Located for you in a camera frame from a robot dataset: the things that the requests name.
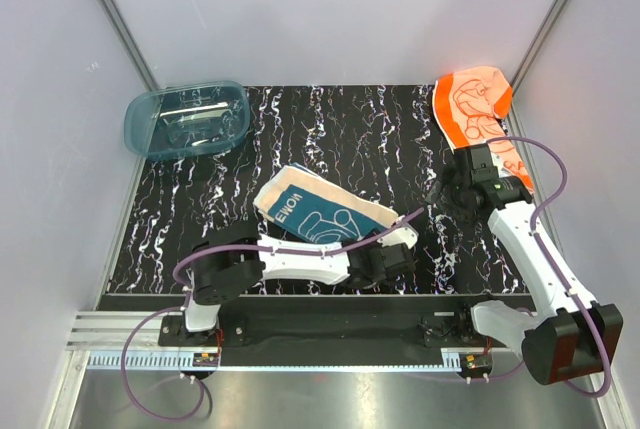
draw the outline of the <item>towel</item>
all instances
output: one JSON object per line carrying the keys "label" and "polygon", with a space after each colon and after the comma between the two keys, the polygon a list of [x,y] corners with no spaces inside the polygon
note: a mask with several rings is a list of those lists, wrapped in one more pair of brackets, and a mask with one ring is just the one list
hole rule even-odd
{"label": "towel", "polygon": [[[441,77],[433,110],[451,149],[485,142],[505,133],[498,122],[509,114],[512,90],[499,69],[480,66]],[[489,145],[501,176],[517,176],[533,192],[533,181],[510,141]]]}
{"label": "towel", "polygon": [[360,199],[297,164],[280,169],[253,204],[267,220],[314,244],[360,240],[398,219],[395,211]]}

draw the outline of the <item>orange towel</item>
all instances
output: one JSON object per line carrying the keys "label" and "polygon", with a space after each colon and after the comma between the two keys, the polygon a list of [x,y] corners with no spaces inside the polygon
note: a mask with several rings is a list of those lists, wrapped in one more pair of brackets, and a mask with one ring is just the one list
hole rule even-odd
{"label": "orange towel", "polygon": [[[438,79],[433,110],[451,149],[504,136],[497,119],[509,113],[511,96],[511,86],[495,67],[474,67]],[[533,181],[513,144],[500,141],[489,148],[501,173],[518,176],[533,192]]]}

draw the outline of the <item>gray wall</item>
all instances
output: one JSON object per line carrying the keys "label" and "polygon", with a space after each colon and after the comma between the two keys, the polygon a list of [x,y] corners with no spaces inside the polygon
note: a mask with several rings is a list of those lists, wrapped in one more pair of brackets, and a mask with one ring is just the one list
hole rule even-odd
{"label": "gray wall", "polygon": [[[566,161],[569,185],[551,209],[566,259],[625,316],[615,367],[640,422],[640,5],[571,0],[514,110],[528,136]],[[548,193],[558,170],[536,154]]]}
{"label": "gray wall", "polygon": [[144,92],[96,0],[0,0],[0,426],[40,427],[75,313],[98,290]]}
{"label": "gray wall", "polygon": [[553,0],[116,1],[160,85],[304,85],[512,75]]}

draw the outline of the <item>reflective metal surface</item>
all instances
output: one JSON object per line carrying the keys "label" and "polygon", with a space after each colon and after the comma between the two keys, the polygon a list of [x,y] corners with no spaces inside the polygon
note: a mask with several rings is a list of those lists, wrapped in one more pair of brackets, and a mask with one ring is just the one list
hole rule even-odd
{"label": "reflective metal surface", "polygon": [[[497,354],[495,373],[515,358]],[[133,372],[141,401],[167,416],[188,412],[196,387],[173,381],[147,388],[167,372]],[[453,378],[453,375],[437,375]],[[221,372],[206,380],[213,408],[184,428],[602,428],[597,404],[566,386],[537,385],[526,370],[504,382],[467,386],[426,381],[405,374],[305,374]],[[87,371],[71,427],[162,428],[176,424],[148,418],[127,404],[119,373]]]}

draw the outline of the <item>black marble surface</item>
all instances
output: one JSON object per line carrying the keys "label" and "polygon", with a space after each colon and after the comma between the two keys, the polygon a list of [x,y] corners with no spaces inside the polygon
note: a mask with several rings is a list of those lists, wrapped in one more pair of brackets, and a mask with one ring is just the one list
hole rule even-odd
{"label": "black marble surface", "polygon": [[[209,231],[252,219],[262,232],[291,237],[266,224],[253,199],[280,167],[297,162],[358,196],[399,214],[423,204],[433,178],[451,158],[431,108],[430,86],[248,88],[252,125],[230,152],[145,163],[107,292],[180,293],[171,271]],[[525,292],[495,237],[436,206],[412,225],[417,270],[393,294]],[[352,290],[311,281],[268,281],[259,294],[342,294]]]}

